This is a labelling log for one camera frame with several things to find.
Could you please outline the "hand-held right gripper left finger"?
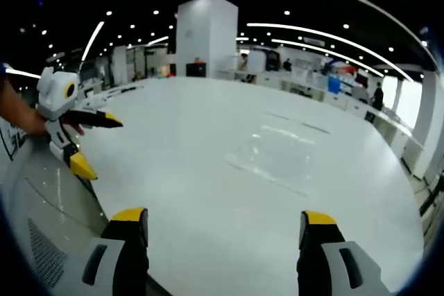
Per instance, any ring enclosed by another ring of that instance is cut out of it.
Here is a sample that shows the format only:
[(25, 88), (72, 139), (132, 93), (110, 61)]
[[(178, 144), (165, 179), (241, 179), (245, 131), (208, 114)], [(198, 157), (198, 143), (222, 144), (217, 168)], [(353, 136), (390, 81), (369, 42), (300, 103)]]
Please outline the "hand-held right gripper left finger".
[(113, 215), (92, 240), (81, 281), (93, 295), (145, 295), (149, 268), (148, 210)]

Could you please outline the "person's left hand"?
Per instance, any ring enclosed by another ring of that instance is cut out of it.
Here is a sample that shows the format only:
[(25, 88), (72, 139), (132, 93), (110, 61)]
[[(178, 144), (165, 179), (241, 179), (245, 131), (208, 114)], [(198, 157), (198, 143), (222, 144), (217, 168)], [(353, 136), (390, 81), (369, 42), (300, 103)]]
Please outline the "person's left hand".
[(37, 110), (28, 108), (19, 117), (18, 127), (29, 135), (45, 135), (46, 120), (38, 113)]

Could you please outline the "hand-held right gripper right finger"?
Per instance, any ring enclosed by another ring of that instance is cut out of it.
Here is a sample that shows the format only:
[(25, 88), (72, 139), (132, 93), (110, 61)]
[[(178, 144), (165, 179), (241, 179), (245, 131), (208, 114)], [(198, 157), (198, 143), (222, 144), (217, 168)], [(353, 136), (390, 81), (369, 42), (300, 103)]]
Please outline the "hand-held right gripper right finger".
[(381, 268), (354, 241), (346, 241), (335, 219), (304, 210), (296, 266), (299, 295), (391, 295)]

